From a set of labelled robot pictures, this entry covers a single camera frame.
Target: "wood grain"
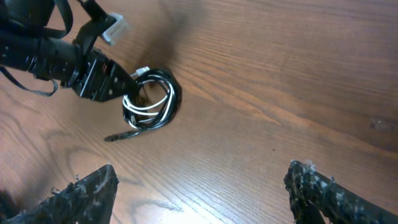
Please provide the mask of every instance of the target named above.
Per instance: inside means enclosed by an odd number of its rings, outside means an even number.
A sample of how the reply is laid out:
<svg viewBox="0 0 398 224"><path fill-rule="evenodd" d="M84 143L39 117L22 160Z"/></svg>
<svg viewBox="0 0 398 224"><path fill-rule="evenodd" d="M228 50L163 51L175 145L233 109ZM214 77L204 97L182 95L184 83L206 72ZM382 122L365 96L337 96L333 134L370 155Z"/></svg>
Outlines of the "wood grain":
<svg viewBox="0 0 398 224"><path fill-rule="evenodd" d="M132 29L96 46L132 72L167 65L183 86L168 126L128 130L121 100L43 98L0 78L0 187L31 207L111 163L112 223L292 223L291 159L398 213L398 3L393 0L98 0ZM88 16L75 1L72 41ZM62 27L55 11L50 26ZM32 88L50 88L11 70Z"/></svg>

